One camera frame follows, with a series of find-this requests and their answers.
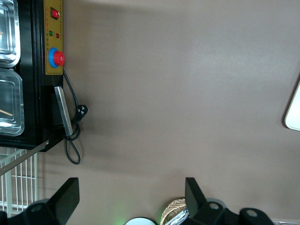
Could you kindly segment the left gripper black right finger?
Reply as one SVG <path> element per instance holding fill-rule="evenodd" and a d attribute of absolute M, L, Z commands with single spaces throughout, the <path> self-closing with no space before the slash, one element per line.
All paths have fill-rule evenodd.
<path fill-rule="evenodd" d="M 189 212 L 186 225 L 224 225 L 225 204 L 215 198 L 206 198 L 195 178 L 185 180 L 185 202 Z"/>

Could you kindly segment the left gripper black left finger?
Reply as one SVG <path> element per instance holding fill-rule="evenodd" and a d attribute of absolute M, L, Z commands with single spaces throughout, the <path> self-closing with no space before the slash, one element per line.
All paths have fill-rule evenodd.
<path fill-rule="evenodd" d="M 69 178 L 51 198 L 30 205 L 22 218 L 26 225 L 65 225 L 79 201 L 79 179 Z"/>

